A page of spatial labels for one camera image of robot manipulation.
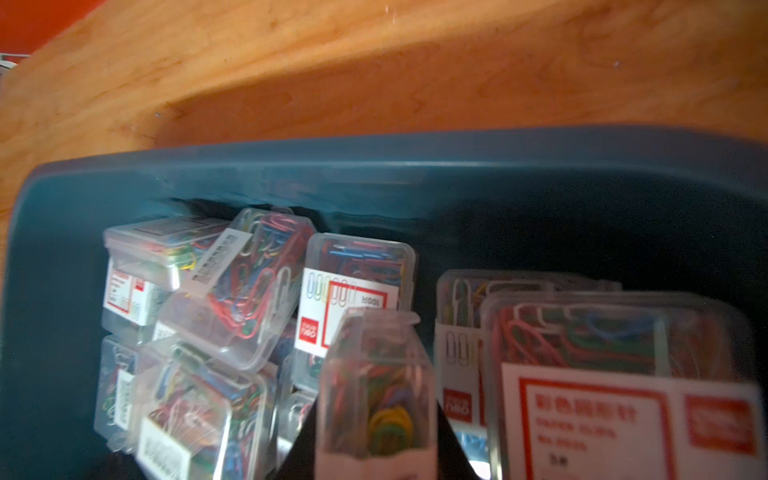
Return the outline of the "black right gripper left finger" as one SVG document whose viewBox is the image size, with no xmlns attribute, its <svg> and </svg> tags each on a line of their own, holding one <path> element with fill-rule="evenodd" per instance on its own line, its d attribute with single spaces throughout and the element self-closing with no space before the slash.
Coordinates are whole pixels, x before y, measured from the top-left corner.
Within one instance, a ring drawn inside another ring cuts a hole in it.
<svg viewBox="0 0 768 480">
<path fill-rule="evenodd" d="M 317 415 L 309 413 L 275 480 L 314 480 Z"/>
</svg>

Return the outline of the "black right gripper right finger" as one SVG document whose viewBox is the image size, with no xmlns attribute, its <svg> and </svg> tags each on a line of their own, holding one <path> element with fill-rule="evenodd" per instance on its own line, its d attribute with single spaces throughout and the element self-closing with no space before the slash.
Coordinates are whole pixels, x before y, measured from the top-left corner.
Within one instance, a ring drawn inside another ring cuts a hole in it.
<svg viewBox="0 0 768 480">
<path fill-rule="evenodd" d="M 437 408 L 437 466 L 440 480 L 478 480 L 441 407 Z"/>
</svg>

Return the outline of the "blue plastic storage tray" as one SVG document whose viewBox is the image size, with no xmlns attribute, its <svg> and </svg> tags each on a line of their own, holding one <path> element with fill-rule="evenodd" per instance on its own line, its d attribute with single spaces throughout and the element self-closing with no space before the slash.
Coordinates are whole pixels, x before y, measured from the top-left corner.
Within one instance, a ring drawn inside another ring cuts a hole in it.
<svg viewBox="0 0 768 480">
<path fill-rule="evenodd" d="M 690 130 L 568 127 L 188 146 L 36 168 L 10 222 L 1 475 L 137 478 L 93 428 L 106 228 L 279 206 L 411 245 L 418 332 L 454 268 L 576 273 L 717 299 L 767 381 L 767 146 Z"/>
</svg>

